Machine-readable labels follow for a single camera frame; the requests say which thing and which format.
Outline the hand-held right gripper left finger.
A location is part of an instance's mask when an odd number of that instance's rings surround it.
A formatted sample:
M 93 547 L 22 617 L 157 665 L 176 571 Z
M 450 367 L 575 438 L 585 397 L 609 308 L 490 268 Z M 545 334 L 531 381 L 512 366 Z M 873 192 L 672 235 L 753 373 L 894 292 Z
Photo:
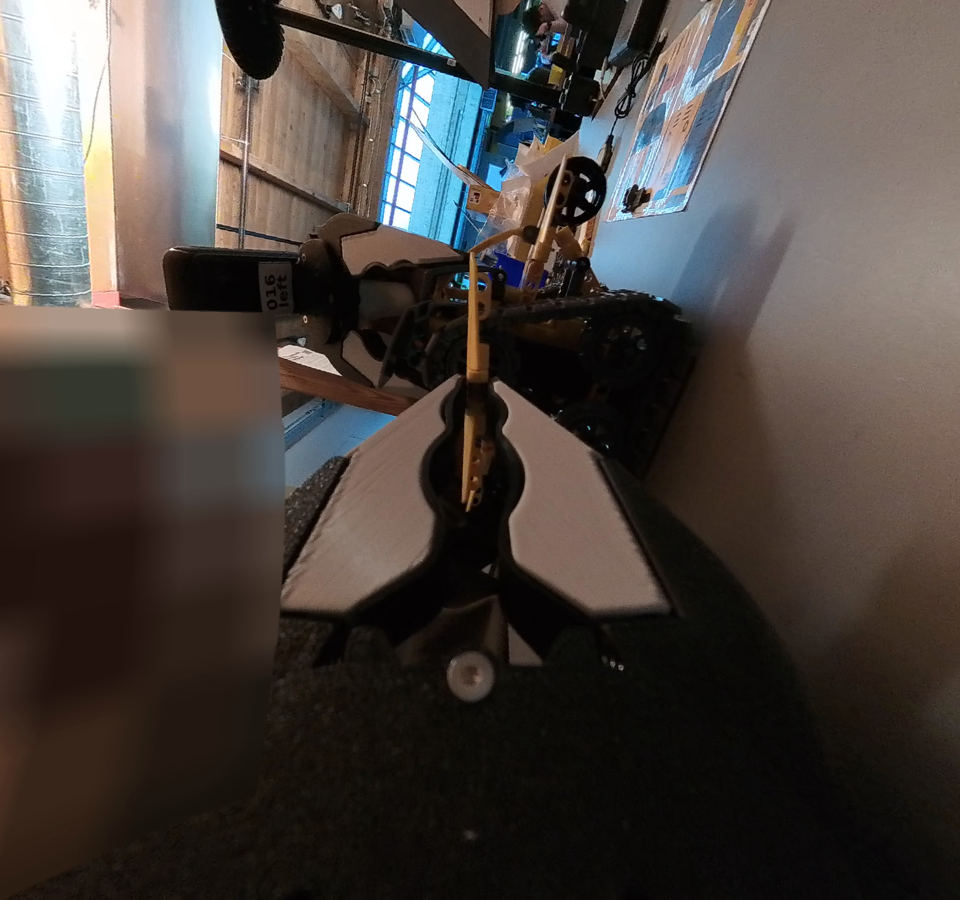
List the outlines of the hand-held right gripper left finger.
M 420 568 L 440 515 L 428 497 L 428 452 L 447 433 L 450 378 L 353 450 L 289 570 L 287 613 L 342 617 Z

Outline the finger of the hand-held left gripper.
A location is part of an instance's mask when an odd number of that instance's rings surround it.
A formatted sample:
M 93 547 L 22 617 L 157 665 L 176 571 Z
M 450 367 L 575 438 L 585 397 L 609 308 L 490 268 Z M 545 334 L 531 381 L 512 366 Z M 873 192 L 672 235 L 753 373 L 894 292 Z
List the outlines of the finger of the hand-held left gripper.
M 467 255 L 438 240 L 382 224 L 342 234 L 341 263 L 362 278 L 372 270 L 426 270 L 467 263 Z
M 345 363 L 369 380 L 371 385 L 376 388 L 395 394 L 423 394 L 425 392 L 424 389 L 413 382 L 398 376 L 391 376 L 380 384 L 379 376 L 382 363 L 369 353 L 364 346 L 361 335 L 356 330 L 351 331 L 342 342 L 341 356 Z

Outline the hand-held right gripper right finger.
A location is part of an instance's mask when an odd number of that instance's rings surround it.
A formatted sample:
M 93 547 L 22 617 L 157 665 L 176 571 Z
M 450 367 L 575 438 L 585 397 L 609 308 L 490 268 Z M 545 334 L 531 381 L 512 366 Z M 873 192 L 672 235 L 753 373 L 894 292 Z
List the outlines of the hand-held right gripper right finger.
M 506 383 L 492 390 L 523 474 L 508 520 L 514 562 L 592 618 L 670 613 L 599 454 Z

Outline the yellow black tracked toy vehicle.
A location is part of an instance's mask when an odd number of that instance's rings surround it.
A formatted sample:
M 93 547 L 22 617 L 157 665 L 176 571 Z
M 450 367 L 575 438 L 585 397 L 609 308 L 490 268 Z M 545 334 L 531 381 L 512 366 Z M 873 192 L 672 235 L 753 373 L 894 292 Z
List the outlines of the yellow black tracked toy vehicle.
M 586 157 L 568 158 L 546 183 L 557 258 L 546 285 L 511 285 L 478 259 L 478 298 L 489 371 L 588 446 L 642 477 L 690 376 L 694 339 L 678 306 L 601 284 L 574 235 L 606 196 L 606 176 Z M 364 277 L 358 335 L 380 364 L 383 386 L 402 378 L 427 391 L 466 370 L 467 260 L 438 271 Z

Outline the white plastic bag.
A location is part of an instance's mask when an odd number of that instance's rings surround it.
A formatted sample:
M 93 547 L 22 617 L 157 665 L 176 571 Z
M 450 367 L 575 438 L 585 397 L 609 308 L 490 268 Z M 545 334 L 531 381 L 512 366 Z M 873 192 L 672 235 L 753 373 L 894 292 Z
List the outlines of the white plastic bag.
M 534 138 L 531 144 L 519 147 L 487 218 L 495 233 L 539 223 L 545 209 L 547 180 L 564 157 L 579 154 L 579 138 L 579 133 L 565 141 L 547 138 L 541 142 Z

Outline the black battery charger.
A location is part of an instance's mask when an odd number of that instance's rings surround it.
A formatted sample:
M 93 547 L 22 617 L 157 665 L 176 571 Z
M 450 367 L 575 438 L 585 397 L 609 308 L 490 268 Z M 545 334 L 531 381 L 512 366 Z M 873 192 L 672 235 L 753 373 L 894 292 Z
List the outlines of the black battery charger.
M 602 84 L 595 76 L 570 73 L 560 91 L 558 110 L 574 116 L 592 117 L 601 101 Z
M 612 43 L 626 5 L 625 0 L 566 0 L 561 17 L 573 36 Z

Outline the black pole with round disc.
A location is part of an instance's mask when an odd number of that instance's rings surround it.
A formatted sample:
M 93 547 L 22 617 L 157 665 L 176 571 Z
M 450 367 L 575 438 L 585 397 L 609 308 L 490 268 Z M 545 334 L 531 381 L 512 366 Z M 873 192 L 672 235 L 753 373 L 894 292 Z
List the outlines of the black pole with round disc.
M 281 0 L 214 0 L 223 40 L 241 70 L 256 80 L 272 77 L 284 52 L 284 30 L 339 42 L 367 53 L 422 67 L 456 79 L 499 90 L 548 110 L 558 111 L 559 87 L 510 75 L 492 67 L 481 78 L 473 76 L 451 56 L 434 53 L 406 42 L 390 39 L 323 16 L 312 16 L 282 6 Z

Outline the instruction booklet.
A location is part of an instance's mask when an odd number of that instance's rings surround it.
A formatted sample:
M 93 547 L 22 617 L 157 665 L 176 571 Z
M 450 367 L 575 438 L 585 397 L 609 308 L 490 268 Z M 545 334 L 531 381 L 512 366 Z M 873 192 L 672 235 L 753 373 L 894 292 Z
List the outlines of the instruction booklet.
M 770 0 L 710 0 L 660 54 L 648 77 L 629 156 L 608 194 L 606 221 L 684 210 Z M 624 191 L 652 189 L 642 212 Z

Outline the black box device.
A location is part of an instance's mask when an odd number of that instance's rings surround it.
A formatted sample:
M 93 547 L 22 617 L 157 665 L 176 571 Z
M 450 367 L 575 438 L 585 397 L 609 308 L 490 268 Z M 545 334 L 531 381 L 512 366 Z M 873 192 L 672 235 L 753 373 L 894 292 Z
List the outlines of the black box device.
M 657 42 L 669 0 L 626 0 L 607 66 L 624 68 L 639 58 L 649 57 Z

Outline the silver ventilation duct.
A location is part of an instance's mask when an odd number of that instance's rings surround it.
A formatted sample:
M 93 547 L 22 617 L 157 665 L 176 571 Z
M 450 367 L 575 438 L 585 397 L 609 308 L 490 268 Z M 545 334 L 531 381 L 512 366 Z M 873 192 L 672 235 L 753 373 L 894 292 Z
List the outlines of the silver ventilation duct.
M 18 306 L 91 298 L 74 0 L 1 0 L 2 255 Z

